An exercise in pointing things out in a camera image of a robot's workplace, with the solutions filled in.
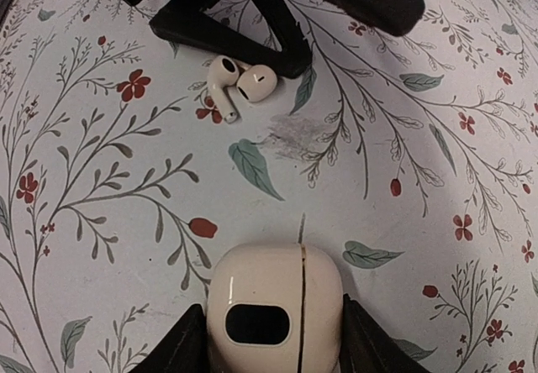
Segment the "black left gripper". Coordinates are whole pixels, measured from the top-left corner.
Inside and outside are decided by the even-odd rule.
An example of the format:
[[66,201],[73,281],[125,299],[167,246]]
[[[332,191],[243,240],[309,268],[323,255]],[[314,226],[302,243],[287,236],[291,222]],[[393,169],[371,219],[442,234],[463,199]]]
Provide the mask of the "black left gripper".
[[[123,0],[131,6],[143,0]],[[227,25],[208,10],[221,0],[170,0],[150,20],[153,34],[174,47],[265,65],[279,76],[299,77],[313,62],[312,50],[284,0],[248,0],[280,45],[273,49]],[[392,36],[410,32],[425,14],[425,0],[314,0],[348,18]]]

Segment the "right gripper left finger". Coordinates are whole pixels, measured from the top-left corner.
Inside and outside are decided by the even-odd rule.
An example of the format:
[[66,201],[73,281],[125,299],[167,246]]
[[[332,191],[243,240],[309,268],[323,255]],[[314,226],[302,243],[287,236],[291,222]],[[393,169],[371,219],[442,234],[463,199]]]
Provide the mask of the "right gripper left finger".
[[208,372],[208,333],[202,305],[193,304],[131,372]]

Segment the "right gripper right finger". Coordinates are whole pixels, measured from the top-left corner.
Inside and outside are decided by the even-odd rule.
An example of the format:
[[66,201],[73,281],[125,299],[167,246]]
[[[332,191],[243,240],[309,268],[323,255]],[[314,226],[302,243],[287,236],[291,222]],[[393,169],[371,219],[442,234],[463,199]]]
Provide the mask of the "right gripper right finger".
[[340,371],[347,373],[420,373],[425,368],[399,348],[367,310],[343,297]]

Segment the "beige earbud with stem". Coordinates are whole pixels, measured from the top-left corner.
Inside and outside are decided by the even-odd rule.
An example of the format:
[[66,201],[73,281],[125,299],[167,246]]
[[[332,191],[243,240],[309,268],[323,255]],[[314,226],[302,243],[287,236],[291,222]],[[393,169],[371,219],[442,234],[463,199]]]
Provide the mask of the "beige earbud with stem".
[[226,123],[233,123],[239,117],[226,89],[234,86],[240,74],[250,67],[251,65],[245,62],[237,62],[228,56],[218,55],[208,68],[208,93]]

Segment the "beige earbud charging case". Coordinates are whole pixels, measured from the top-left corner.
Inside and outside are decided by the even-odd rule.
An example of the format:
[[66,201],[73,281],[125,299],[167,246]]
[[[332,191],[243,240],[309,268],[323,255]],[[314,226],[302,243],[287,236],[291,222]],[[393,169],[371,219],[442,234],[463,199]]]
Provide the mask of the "beige earbud charging case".
[[343,287],[335,262],[306,244],[243,244],[214,268],[207,303],[213,372],[333,372]]

